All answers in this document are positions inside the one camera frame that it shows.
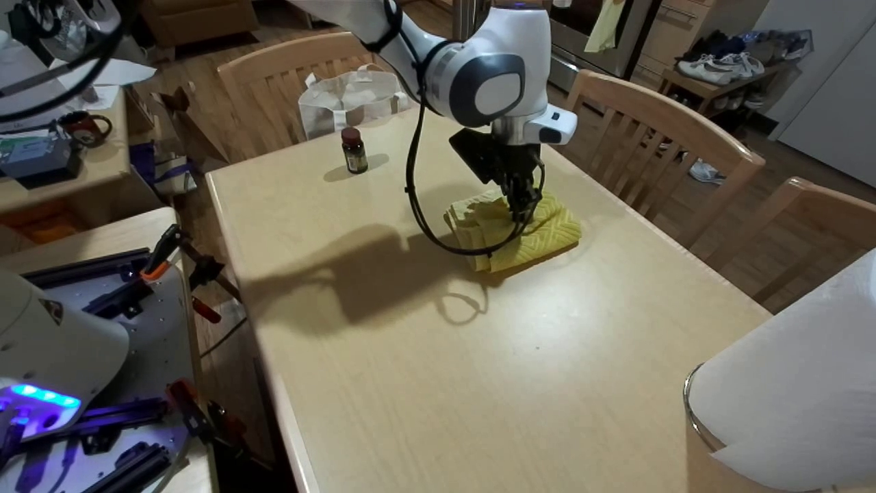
floor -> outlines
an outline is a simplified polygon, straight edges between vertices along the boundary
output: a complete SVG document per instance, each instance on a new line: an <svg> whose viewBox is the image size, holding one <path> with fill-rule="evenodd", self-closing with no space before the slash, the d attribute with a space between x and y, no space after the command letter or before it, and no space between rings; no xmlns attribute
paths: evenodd
<svg viewBox="0 0 876 493"><path fill-rule="evenodd" d="M438 9L427 0L412 0L405 9L416 22L422 22L422 27L449 35L453 20L449 20L446 9ZM179 53L179 59L174 63L166 63L155 81L149 81L146 86L138 87L138 94L144 96L149 109L160 119L160 144L166 144L167 148L182 146L156 94L174 94L177 87L187 87L193 96L193 119L198 119L207 127L207 133L215 138L215 144L223 148L223 153L231 157L231 161L240 161L240 159L246 159L256 153L256 144L246 138L246 130L241 130L240 115L231 109L231 104L223 104L226 92L223 92L215 68L223 60L244 56L260 44L272 44L272 41L297 40L297 35L309 33L308 22L283 3L260 5L260 22L263 22L263 27L256 33L256 40L231 40L223 44L203 44L203 46L190 46L190 51ZM827 187L835 187L835 189L843 189L849 196L857 196L857 198L876 204L876 189L869 189L869 187L862 187L862 183L786 148L786 146L771 144L758 133L747 133L746 144L750 148L757 148L771 166L757 179L750 193L739 200L743 205L739 205L738 218L747 213L758 200L764 200L788 176L802 176L817 183L827 183ZM179 205L183 229L193 233L196 244L203 248L207 253L215 253L216 257L223 257L223 235L219 235L208 196L203 189L198 189L193 196L177 198L177 205ZM738 270L738 274L743 274L739 285L750 283L746 278L757 279L764 271L771 271L771 260L761 260L761 257L750 260L750 267L739 267ZM229 294L208 289L208 292L203 292L203 298L211 304L223 304L223 301L229 301ZM201 324L201 349L207 352L216 341L223 341L226 331L231 330L231 320L219 330ZM231 415L237 415L241 423L246 423L246 428L250 428L246 439L263 461L285 464L283 446L278 446L278 437L270 428L272 420L270 420L263 400L260 400L260 379L259 379L259 365L256 365L259 352L253 342L253 331L246 331L246 330L250 326L244 324L244 330L237 337L231 337L219 352L215 352L203 360L203 376L207 376L203 393L211 396L215 400L226 404L226 408Z"/></svg>

black cable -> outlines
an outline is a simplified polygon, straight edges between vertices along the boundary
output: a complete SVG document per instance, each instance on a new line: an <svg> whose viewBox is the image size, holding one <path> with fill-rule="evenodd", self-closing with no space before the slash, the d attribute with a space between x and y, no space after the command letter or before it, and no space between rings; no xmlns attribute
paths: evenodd
<svg viewBox="0 0 876 493"><path fill-rule="evenodd" d="M215 352L219 352L237 331L241 331L241 326L246 326L250 324L250 318L241 318L234 330L229 330L226 331L226 337L223 341L216 341L211 349L207 349L203 353L201 353L201 360L207 360L207 357L211 357Z"/></svg>
<svg viewBox="0 0 876 493"><path fill-rule="evenodd" d="M109 63L114 53L120 44L120 40L127 35L129 24L134 22L134 12L138 9L123 12L118 27L109 35L105 35L97 44L92 44L89 51L83 51L83 56L70 60L66 66L59 66L59 68L41 71L37 78L21 81L21 83L14 83L10 87L0 87L0 98L5 98L5 96L14 96L21 92L29 92L29 87L45 86L49 81L59 81L62 75L70 75L70 71L97 60L92 66L92 71L75 87L63 92L62 96L56 96L49 101L37 104L37 107L5 113L5 115L0 115L0 124L41 115L41 113L56 109L56 107L66 104L70 98L79 96L85 87L92 87L92 83L105 71L105 66Z"/></svg>
<svg viewBox="0 0 876 493"><path fill-rule="evenodd" d="M422 124L424 124L424 109L427 109L427 94L424 94L427 66L424 66L422 59L416 56L413 41L408 40L408 33L401 31L401 35L404 35L404 41L405 41L405 46L408 46L408 53L412 53L412 59L413 59L413 71L416 71L416 86L419 86L419 87L416 87L419 115L416 115L416 130L413 130L413 138L412 138L412 146L408 146L408 161L405 161L405 196L408 196L408 204L412 204L412 213L413 213L419 230L422 230L434 244L438 244L442 249L446 249L446 253L453 253L453 256L471 256L471 257L474 257L474 256L493 256L497 249L501 249L501 248L506 248L506 244L512 244L512 241L519 241L519 238L524 235L527 224L528 224L532 218L534 218L534 205L527 211L527 220L515 223L515 229L509 230L509 235L506 235L505 241L490 244L490 248L464 249L464 248L453 248L453 244L446 244L446 241L442 241L442 238L437 235L437 230L430 229L427 218L422 213L422 205L419 205L419 198L416 198L416 179L413 179L413 176L416 176L419 138L422 138Z"/></svg>

wire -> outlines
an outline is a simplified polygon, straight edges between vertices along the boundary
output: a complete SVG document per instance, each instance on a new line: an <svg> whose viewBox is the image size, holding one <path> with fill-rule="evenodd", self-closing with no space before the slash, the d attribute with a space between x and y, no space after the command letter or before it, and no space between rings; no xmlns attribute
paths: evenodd
<svg viewBox="0 0 876 493"><path fill-rule="evenodd" d="M250 324L250 318L241 318L234 330L226 331L226 337L219 337L211 349L207 349L201 353L201 360L211 357L215 352L219 352L237 331L241 331Z"/></svg>
<svg viewBox="0 0 876 493"><path fill-rule="evenodd" d="M405 196L408 196L408 204L412 204L412 213L419 224L419 230L434 241L438 244L442 249L453 253L453 256L467 256L467 257L474 257L474 256L493 256L497 249L519 241L527 230L527 224L532 223L534 218L534 209L538 204L527 211L527 218L521 223L515 223L515 229L509 230L509 235L500 244L490 244L490 248L480 248L480 249L464 249L464 248L453 248L446 241L442 241L437 235L437 230L430 229L422 205L419 205L419 198L416 198L416 153L419 153L419 138L422 138L422 124L424 124L424 113L427 113L427 92L424 92L424 75L427 75L427 66L422 63L422 59L416 56L413 51L413 41L408 40L405 31L401 31L401 40L404 44L408 46L412 59L413 59L413 68L416 68L416 98L419 98L419 115L416 115L416 130L413 130L413 138L412 138L412 146L408 146L408 161L405 161Z"/></svg>

yellow cloth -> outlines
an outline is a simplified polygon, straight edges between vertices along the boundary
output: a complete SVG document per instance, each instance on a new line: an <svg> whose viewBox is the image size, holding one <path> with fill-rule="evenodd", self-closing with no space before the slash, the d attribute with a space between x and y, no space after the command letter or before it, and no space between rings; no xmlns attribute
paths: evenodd
<svg viewBox="0 0 876 493"><path fill-rule="evenodd" d="M454 230L461 248L480 249L505 241L512 233L512 213L506 200L493 193L449 205L443 213L446 224ZM532 267L582 241L582 223L560 205L556 198L546 196L527 224L524 235L500 253L471 257L474 271L500 274Z"/></svg>

wooden chair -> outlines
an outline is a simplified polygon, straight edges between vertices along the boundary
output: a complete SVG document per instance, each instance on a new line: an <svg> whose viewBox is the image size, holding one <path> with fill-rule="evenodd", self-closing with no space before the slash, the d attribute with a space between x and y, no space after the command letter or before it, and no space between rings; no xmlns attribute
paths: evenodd
<svg viewBox="0 0 876 493"><path fill-rule="evenodd" d="M260 150L278 150L305 140L298 96L308 78L337 78L359 66L382 66L382 60L352 33L334 31L263 46L216 71L241 130L260 140Z"/></svg>
<svg viewBox="0 0 876 493"><path fill-rule="evenodd" d="M764 249L771 248L768 233L777 233L777 229L791 229L798 238L802 233L808 241L798 249L798 260L788 257L788 235L783 235L783 267L772 271L757 292L754 298L768 304L771 309L780 309L812 289L821 285L827 278L866 256L876 248L876 204L866 204L861 198L843 196L839 189L827 189L812 183L805 179L788 179L780 183L747 223L727 238L706 263L712 270L728 270L747 248Z"/></svg>
<svg viewBox="0 0 876 493"><path fill-rule="evenodd" d="M758 153L704 115L616 78L582 71L568 107L582 119L578 138L568 153L583 159L587 174L653 223L667 213L683 187L695 183L687 179L690 166L701 159L719 167L720 187L695 183L695 211L669 224L672 235L684 248L764 167Z"/></svg>

